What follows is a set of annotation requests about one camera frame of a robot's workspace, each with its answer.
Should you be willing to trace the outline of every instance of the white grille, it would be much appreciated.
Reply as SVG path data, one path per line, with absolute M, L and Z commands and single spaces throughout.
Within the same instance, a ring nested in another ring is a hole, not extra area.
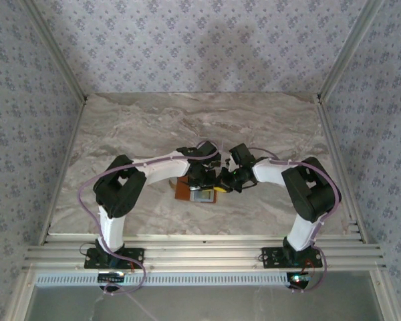
M 39 274 L 37 286 L 93 286 L 98 285 L 97 273 Z M 123 286 L 135 286 L 142 275 L 125 276 Z M 276 286 L 287 284 L 283 272 L 233 273 L 153 273 L 147 276 L 144 286 Z

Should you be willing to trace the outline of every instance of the metal bar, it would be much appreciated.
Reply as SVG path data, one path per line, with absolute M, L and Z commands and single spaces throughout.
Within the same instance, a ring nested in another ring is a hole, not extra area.
M 37 5 L 32 0 L 19 0 L 19 2 L 33 24 L 34 30 L 39 34 L 40 39 L 49 51 L 53 62 L 55 62 L 55 65 L 74 95 L 74 98 L 79 104 L 82 104 L 85 101 L 83 90 L 72 69 L 65 60 L 56 40 L 53 38 L 52 32 L 49 30 L 47 23 L 41 16 Z
M 389 273 L 376 270 L 371 271 L 370 275 L 384 320 L 401 321 L 401 307 L 396 299 Z
M 346 204 L 348 206 L 348 209 L 350 210 L 352 219 L 355 219 L 358 223 L 358 228 L 360 230 L 361 238 L 365 242 L 368 242 L 368 234 L 364 226 L 364 221 L 360 213 L 360 208 L 358 207 L 358 202 L 356 201 L 355 198 L 354 190 L 352 188 L 352 185 L 350 184 L 348 172 L 346 170 L 346 167 L 344 166 L 343 156 L 340 152 L 336 134 L 334 133 L 331 127 L 331 120 L 329 119 L 329 114 L 323 104 L 320 104 L 318 106 L 318 110 L 319 110 L 319 117 L 321 118 L 321 123 L 323 124 L 324 127 L 325 135 L 329 136 L 329 138 L 327 139 L 327 141 L 329 142 L 328 146 L 330 148 L 331 154 L 335 158 L 334 163 L 336 165 L 336 170 L 342 183 L 341 189 L 342 193 L 344 193 L 345 195 Z
M 346 194 L 346 185 L 348 184 L 348 182 L 344 180 L 344 177 L 343 177 L 342 171 L 341 171 L 343 159 L 340 158 L 339 155 L 336 154 L 335 150 L 333 149 L 333 145 L 336 144 L 334 139 L 336 139 L 336 138 L 331 135 L 330 130 L 332 127 L 327 126 L 327 125 L 329 125 L 329 124 L 325 123 L 327 120 L 324 117 L 322 117 L 322 115 L 321 115 L 321 103 L 319 102 L 318 99 L 316 99 L 315 101 L 316 101 L 319 121 L 321 122 L 321 125 L 323 128 L 325 140 L 327 141 L 329 155 L 331 157 L 331 163 L 333 164 L 333 168 L 336 171 L 336 175 L 337 175 L 336 181 L 340 188 L 340 192 L 342 193 L 342 204 L 340 206 L 343 207 L 343 211 L 346 215 L 346 219 L 348 221 L 353 221 L 354 218 L 351 216 L 350 206 L 348 204 L 348 202 L 350 202 L 350 200 L 348 199 L 349 195 Z
M 47 244 L 58 244 L 59 242 L 93 242 L 98 237 L 97 234 L 55 234 L 47 236 Z M 155 242 L 160 244 L 169 244 L 172 242 L 177 242 L 177 245 L 181 243 L 209 243 L 213 244 L 215 242 L 235 242 L 245 245 L 249 241 L 274 241 L 282 242 L 282 237 L 270 236 L 270 235 L 135 235 L 124 237 L 124 241 L 128 243 L 132 242 Z M 318 235 L 318 242 L 322 241 L 332 241 L 332 242 L 357 242 L 361 240 L 359 234 L 348 234 L 348 235 Z
M 60 243 L 60 244 L 48 244 L 47 248 L 50 251 L 54 250 L 65 250 L 65 249 L 81 249 L 82 252 L 86 251 L 87 248 L 92 247 L 93 245 L 90 244 L 85 244 L 82 247 L 80 246 L 80 243 L 74 242 L 74 243 Z M 137 246 L 134 246 L 133 243 L 125 243 L 126 247 L 142 247 L 142 248 L 147 248 L 149 250 L 155 250 L 155 249 L 164 249 L 165 247 L 163 245 L 151 245 L 151 244 L 141 244 L 143 246 L 140 246 L 138 244 Z M 351 248 L 351 249 L 357 249 L 357 248 L 370 248 L 370 249 L 379 249 L 379 246 L 377 244 L 364 244 L 362 242 L 317 242 L 316 245 L 318 245 L 321 248 L 325 247 L 338 247 L 338 248 Z M 254 243 L 250 242 L 247 245 L 209 245 L 209 244 L 204 244 L 204 245 L 173 245 L 173 244 L 167 244 L 166 248 L 168 251 L 171 250 L 176 250 L 176 249 L 259 249 L 262 247 L 279 247 L 282 246 L 281 242 L 273 242 L 273 243 Z M 29 251 L 35 251 L 37 250 L 38 247 L 29 247 Z
M 370 25 L 376 17 L 383 2 L 384 0 L 368 0 L 362 8 L 355 25 L 352 27 L 352 30 L 343 45 L 343 48 L 340 50 L 339 56 L 334 62 L 331 71 L 319 91 L 322 102 L 327 102 L 329 95 L 339 82 L 343 72 L 347 68 L 352 56 L 355 54 L 359 44 L 370 28 Z
M 360 228 L 358 227 L 358 225 L 349 224 L 348 225 L 348 231 L 350 231 L 352 233 L 359 233 L 360 232 Z
M 149 272 L 234 272 L 263 270 L 263 263 L 258 256 L 261 248 L 265 246 L 281 246 L 279 241 L 261 241 L 260 237 L 254 235 L 240 235 L 239 238 L 251 238 L 251 241 L 237 241 L 235 235 L 210 235 L 215 241 L 207 241 L 208 235 L 204 235 L 204 241 L 185 241 L 180 235 L 173 235 L 176 239 L 172 242 L 163 242 L 165 237 L 162 235 L 159 240 L 144 241 L 145 258 L 144 266 Z M 142 237 L 133 237 L 132 242 L 126 246 L 130 247 Z M 338 242 L 324 241 L 324 254 L 327 257 L 328 267 L 334 271 L 364 270 L 370 271 L 384 268 L 385 263 L 379 245 L 363 244 L 359 241 Z M 84 266 L 84 256 L 79 253 L 77 243 L 68 243 L 65 247 L 59 247 L 59 242 L 50 247 L 49 243 L 44 246 L 30 247 L 24 266 L 28 268 L 56 269 L 72 268 L 82 270 Z M 280 269 L 282 272 L 294 272 L 297 269 Z
M 53 191 L 51 203 L 49 205 L 49 209 L 47 210 L 47 217 L 46 217 L 45 223 L 43 224 L 43 229 L 41 230 L 39 245 L 43 245 L 46 241 L 47 232 L 48 232 L 49 226 L 51 224 L 53 212 L 55 211 L 58 196 L 59 196 L 59 193 L 61 192 L 62 183 L 64 181 L 65 174 L 67 173 L 68 163 L 70 161 L 70 155 L 72 153 L 73 145 L 76 140 L 76 136 L 78 133 L 80 121 L 82 119 L 82 114 L 83 114 L 84 108 L 85 108 L 85 104 L 83 102 L 83 104 L 80 106 L 76 123 L 74 124 L 72 135 L 70 137 L 70 141 L 67 146 L 67 151 L 65 152 L 64 162 L 61 166 L 61 171 L 59 172 L 58 183 L 55 186 L 55 190 Z
M 35 272 L 21 272 L 6 311 L 5 321 L 21 321 L 25 319 L 31 295 L 34 289 Z

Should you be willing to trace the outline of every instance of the floral wallpaper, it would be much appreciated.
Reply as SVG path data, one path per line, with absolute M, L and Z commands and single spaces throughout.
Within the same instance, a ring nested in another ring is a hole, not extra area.
M 401 304 L 401 0 L 385 2 L 327 105 Z
M 35 0 L 85 94 L 318 92 L 366 0 Z
M 16 0 L 0 0 L 0 320 L 38 242 L 79 106 Z

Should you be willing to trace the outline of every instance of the robotic arm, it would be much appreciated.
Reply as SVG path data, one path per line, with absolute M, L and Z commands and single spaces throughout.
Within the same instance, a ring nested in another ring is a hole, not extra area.
M 107 246 L 115 253 L 124 248 L 124 218 L 135 206 L 144 185 L 187 175 L 191 190 L 219 188 L 228 193 L 231 191 L 240 193 L 243 189 L 263 182 L 286 186 L 297 211 L 297 217 L 291 232 L 283 241 L 284 254 L 288 261 L 302 259 L 303 252 L 311 244 L 313 233 L 317 231 L 319 218 L 333 207 L 334 193 L 331 186 L 325 179 L 321 179 L 303 166 L 278 165 L 264 157 L 255 159 L 244 144 L 230 150 L 231 158 L 218 176 L 214 170 L 221 159 L 218 153 L 212 158 L 203 160 L 181 159 L 181 156 L 196 158 L 216 151 L 213 144 L 205 142 L 199 148 L 179 148 L 166 156 L 150 159 L 130 160 L 126 155 L 118 156 L 108 169 L 132 163 L 145 165 L 106 175 L 94 185 L 96 202 L 100 208 L 103 241 Z M 309 163 L 325 172 L 316 158 L 307 158 L 304 163 Z M 248 182 L 251 184 L 244 187 L 243 185 Z M 97 239 L 98 251 L 108 255 L 101 242 L 102 240 Z M 112 268 L 113 259 L 109 257 L 109 261 Z

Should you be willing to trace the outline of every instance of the marble tabletop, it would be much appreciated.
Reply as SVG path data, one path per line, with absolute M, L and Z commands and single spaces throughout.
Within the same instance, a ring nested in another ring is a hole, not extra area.
M 267 148 L 281 159 L 317 157 L 335 171 L 310 96 L 260 94 L 97 94 L 88 98 L 50 233 L 95 233 L 79 206 L 78 187 L 106 170 L 119 154 L 148 158 L 204 138 L 229 150 L 242 142 Z M 265 156 L 254 152 L 255 156 Z M 92 188 L 83 200 L 98 211 Z M 148 185 L 126 216 L 124 234 L 287 235 L 295 210 L 285 187 L 261 183 L 243 193 L 219 193 L 216 204 L 174 199 L 168 181 Z M 321 234 L 346 232 L 342 206 Z

